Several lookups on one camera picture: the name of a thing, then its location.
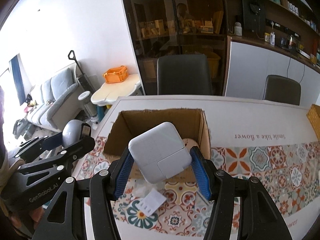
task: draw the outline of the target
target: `white cabinet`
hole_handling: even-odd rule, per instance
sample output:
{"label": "white cabinet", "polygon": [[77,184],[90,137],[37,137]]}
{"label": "white cabinet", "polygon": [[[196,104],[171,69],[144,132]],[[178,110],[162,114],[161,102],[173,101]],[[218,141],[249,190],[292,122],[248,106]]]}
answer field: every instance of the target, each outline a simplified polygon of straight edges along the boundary
{"label": "white cabinet", "polygon": [[262,99],[270,50],[231,42],[227,97]]}
{"label": "white cabinet", "polygon": [[268,49],[232,42],[226,96],[263,99],[268,75],[301,81],[300,105],[310,107],[320,93],[320,74],[285,55]]}

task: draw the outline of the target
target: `wicker basket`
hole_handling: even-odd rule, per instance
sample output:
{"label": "wicker basket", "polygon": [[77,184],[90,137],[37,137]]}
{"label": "wicker basket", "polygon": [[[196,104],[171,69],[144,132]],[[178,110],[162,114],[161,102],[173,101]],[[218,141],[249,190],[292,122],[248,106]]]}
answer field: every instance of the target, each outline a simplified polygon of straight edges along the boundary
{"label": "wicker basket", "polygon": [[307,117],[313,127],[313,130],[315,130],[318,140],[320,140],[320,106],[312,104],[309,112],[307,113]]}

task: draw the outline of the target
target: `cardboard box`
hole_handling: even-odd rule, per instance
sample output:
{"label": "cardboard box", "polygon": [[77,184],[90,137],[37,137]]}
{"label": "cardboard box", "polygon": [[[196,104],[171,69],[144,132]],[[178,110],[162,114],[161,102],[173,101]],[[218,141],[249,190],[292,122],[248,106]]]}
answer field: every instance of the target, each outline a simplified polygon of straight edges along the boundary
{"label": "cardboard box", "polygon": [[204,26],[212,27],[212,21],[204,21]]}
{"label": "cardboard box", "polygon": [[176,27],[175,27],[174,21],[167,21],[167,26],[168,26],[169,34],[176,33]]}
{"label": "cardboard box", "polygon": [[156,78],[157,58],[146,58],[143,60],[144,70],[147,78]]}
{"label": "cardboard box", "polygon": [[155,20],[155,26],[159,35],[163,35],[165,33],[163,20]]}
{"label": "cardboard box", "polygon": [[195,27],[200,28],[202,25],[202,21],[195,21]]}
{"label": "cardboard box", "polygon": [[307,113],[307,117],[312,125],[315,134],[320,140],[320,106],[312,104],[309,112]]}
{"label": "cardboard box", "polygon": [[[122,111],[114,122],[103,155],[110,161],[120,158],[129,141],[163,123],[171,122],[180,137],[195,140],[205,159],[211,157],[210,136],[204,112],[201,109],[165,109]],[[133,164],[130,178],[142,179],[136,164]],[[191,166],[183,172],[167,179],[169,182],[195,182]]]}

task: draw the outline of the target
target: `office chair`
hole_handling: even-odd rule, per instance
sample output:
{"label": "office chair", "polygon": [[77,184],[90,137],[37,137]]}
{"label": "office chair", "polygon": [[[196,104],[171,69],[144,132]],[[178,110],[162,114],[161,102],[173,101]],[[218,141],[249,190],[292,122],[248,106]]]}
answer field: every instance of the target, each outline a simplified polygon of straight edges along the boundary
{"label": "office chair", "polygon": [[212,95],[206,55],[172,55],[158,59],[158,95]]}
{"label": "office chair", "polygon": [[268,75],[264,89],[264,100],[291,105],[300,105],[301,86],[290,78]]}

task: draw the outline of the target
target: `pillow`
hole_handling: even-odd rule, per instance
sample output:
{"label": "pillow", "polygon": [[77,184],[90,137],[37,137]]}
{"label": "pillow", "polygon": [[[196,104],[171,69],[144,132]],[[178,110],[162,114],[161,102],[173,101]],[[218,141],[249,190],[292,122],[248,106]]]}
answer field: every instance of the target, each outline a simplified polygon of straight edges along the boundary
{"label": "pillow", "polygon": [[55,100],[57,100],[73,83],[72,72],[69,68],[55,75],[51,79],[51,88]]}
{"label": "pillow", "polygon": [[44,103],[41,85],[35,85],[33,90],[30,92],[30,95],[32,96],[32,100],[35,100],[38,105]]}
{"label": "pillow", "polygon": [[46,103],[48,100],[54,101],[54,96],[51,88],[51,78],[44,82],[41,86],[43,100]]}

